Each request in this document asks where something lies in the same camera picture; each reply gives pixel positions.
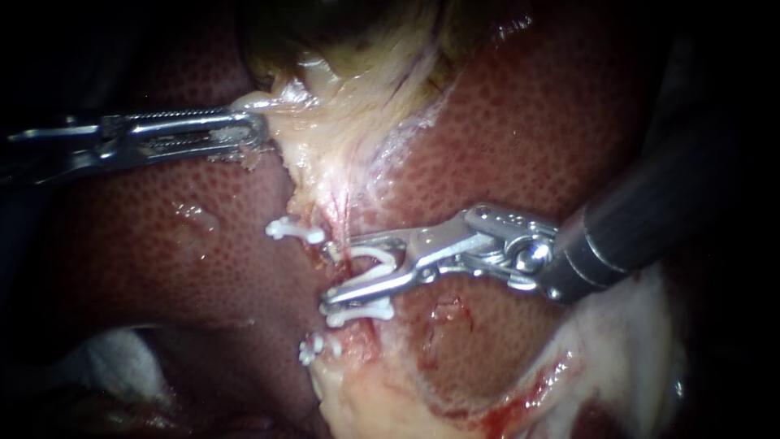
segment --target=clip applier jaw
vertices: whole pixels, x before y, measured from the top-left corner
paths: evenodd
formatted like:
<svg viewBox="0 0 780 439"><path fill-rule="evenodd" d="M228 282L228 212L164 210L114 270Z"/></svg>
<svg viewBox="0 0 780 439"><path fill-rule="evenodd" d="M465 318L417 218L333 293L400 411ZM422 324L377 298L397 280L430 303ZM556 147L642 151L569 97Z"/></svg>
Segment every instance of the clip applier jaw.
<svg viewBox="0 0 780 439"><path fill-rule="evenodd" d="M364 306L453 272L488 275L506 282L510 288L533 291L533 275L552 257L556 232L544 220L479 203L431 227L353 237L353 248L403 250L403 261L385 276L348 281L329 289L322 296L323 313Z"/></svg>
<svg viewBox="0 0 780 439"><path fill-rule="evenodd" d="M192 157L262 148L265 118L226 106L109 115L63 115L3 129L0 187L62 183Z"/></svg>

